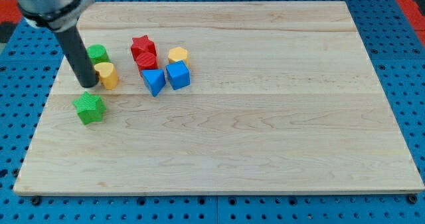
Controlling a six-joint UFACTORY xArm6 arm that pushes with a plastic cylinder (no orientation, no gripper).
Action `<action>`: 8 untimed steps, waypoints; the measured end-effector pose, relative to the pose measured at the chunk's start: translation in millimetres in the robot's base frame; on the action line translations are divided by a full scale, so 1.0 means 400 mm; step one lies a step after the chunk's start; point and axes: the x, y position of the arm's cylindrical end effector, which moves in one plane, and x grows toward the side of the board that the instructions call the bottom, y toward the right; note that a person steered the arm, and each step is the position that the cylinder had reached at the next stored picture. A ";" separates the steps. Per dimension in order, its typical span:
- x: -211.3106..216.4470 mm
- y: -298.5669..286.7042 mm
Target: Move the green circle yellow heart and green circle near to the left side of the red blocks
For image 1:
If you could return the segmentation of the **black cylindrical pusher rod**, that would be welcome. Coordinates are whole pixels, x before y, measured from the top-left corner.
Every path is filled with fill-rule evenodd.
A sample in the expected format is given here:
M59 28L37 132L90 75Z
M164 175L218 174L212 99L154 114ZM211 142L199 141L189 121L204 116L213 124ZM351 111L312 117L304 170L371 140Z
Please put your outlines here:
M99 78L76 26L54 35L80 86L91 88L97 85Z

